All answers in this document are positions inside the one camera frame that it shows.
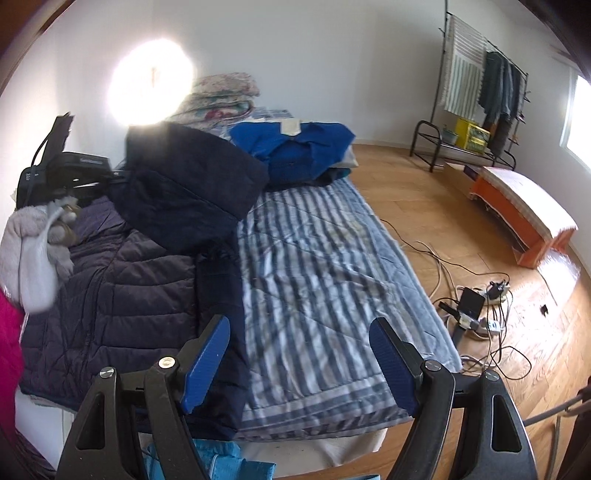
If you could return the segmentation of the grey gloved left hand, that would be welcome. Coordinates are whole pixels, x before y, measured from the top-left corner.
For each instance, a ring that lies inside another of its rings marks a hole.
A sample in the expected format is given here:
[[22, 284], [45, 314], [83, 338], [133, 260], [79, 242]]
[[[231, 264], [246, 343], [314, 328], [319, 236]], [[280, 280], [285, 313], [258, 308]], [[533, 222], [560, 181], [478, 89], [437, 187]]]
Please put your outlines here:
[[46, 205], [26, 206], [8, 219], [1, 240], [1, 291], [27, 314], [51, 308], [73, 273], [69, 247], [80, 208], [67, 196]]

